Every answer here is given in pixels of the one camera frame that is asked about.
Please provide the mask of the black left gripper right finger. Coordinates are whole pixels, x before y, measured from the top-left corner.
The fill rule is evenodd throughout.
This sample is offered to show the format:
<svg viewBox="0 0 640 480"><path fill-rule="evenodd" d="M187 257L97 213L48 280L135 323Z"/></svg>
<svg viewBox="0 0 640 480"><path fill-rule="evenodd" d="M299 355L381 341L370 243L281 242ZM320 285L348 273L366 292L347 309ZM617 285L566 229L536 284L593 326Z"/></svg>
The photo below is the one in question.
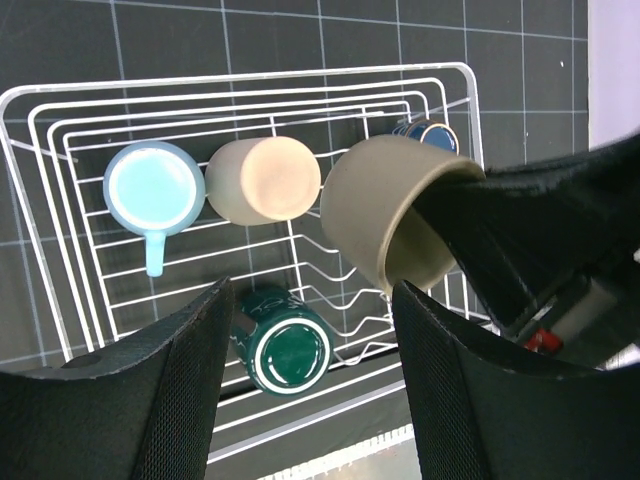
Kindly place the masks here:
<svg viewBox="0 0 640 480"><path fill-rule="evenodd" d="M639 368L529 351L409 282L392 311L425 479L635 479Z"/></svg>

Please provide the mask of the small speckled blue cup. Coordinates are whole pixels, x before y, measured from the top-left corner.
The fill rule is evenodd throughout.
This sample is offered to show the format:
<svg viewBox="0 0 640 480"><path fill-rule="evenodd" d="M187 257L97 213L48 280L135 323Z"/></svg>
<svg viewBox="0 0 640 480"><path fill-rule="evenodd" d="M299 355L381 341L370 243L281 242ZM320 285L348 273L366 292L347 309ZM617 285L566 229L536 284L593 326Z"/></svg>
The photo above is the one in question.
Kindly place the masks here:
<svg viewBox="0 0 640 480"><path fill-rule="evenodd" d="M448 125L430 119L404 123L392 130L393 135L414 139L422 144L438 147L454 154L459 153L459 140Z"/></svg>

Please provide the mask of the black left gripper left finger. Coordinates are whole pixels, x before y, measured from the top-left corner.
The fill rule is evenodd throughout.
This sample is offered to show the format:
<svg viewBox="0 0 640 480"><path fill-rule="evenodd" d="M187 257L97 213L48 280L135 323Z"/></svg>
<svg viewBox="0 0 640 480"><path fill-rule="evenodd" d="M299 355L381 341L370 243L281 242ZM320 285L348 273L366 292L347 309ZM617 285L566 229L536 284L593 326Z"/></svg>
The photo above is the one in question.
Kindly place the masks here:
<svg viewBox="0 0 640 480"><path fill-rule="evenodd" d="M1 376L5 479L201 479L234 314L222 279L61 367Z"/></svg>

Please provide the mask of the beige paper cup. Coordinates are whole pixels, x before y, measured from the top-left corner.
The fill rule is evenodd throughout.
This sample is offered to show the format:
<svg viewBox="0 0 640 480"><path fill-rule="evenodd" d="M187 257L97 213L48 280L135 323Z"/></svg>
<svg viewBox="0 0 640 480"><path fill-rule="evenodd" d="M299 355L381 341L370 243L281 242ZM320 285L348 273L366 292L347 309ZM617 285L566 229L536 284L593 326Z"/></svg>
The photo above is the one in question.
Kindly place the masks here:
<svg viewBox="0 0 640 480"><path fill-rule="evenodd" d="M235 140L205 169L207 201L223 219L241 226L293 220L321 189L321 170L302 142L286 136Z"/></svg>

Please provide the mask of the dark green mug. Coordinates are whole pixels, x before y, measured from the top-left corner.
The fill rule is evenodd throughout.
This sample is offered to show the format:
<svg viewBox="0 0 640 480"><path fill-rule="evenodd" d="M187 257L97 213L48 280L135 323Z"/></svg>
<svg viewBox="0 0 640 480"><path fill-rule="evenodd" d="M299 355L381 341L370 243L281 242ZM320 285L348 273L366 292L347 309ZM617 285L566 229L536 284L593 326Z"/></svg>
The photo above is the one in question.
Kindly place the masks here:
<svg viewBox="0 0 640 480"><path fill-rule="evenodd" d="M309 390L333 356L328 324L289 290L275 286L240 297L230 339L256 387L279 396Z"/></svg>

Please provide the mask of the blue mug cream inside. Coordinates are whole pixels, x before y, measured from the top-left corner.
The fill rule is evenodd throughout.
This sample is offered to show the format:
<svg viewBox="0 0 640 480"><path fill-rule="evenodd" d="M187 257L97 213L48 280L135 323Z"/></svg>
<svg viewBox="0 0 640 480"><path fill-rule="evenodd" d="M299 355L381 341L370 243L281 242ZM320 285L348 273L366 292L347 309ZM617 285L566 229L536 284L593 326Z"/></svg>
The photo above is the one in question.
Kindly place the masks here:
<svg viewBox="0 0 640 480"><path fill-rule="evenodd" d="M191 226L206 198L204 175L194 158L163 141L141 141L109 162L103 197L115 220L144 239L150 277L164 271L168 237Z"/></svg>

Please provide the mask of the small beige mug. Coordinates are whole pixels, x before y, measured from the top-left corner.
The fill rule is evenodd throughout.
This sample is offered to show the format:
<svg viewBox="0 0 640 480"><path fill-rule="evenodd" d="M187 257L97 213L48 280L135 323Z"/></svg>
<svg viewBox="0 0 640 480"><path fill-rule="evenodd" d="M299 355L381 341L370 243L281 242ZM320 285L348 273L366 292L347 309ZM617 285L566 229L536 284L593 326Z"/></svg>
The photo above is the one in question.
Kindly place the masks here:
<svg viewBox="0 0 640 480"><path fill-rule="evenodd" d="M427 290L455 260L413 204L433 186L484 176L473 160L413 139L362 140L341 155L326 178L320 197L323 232L386 295L401 280Z"/></svg>

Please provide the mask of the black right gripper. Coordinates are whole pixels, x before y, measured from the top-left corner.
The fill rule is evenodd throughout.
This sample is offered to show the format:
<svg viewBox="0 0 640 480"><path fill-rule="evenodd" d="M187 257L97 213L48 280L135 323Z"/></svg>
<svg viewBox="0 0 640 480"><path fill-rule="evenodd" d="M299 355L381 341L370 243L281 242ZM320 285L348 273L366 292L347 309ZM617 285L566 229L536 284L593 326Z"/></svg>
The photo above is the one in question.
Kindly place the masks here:
<svg viewBox="0 0 640 480"><path fill-rule="evenodd" d="M601 367L639 345L639 137L415 202L510 341Z"/></svg>

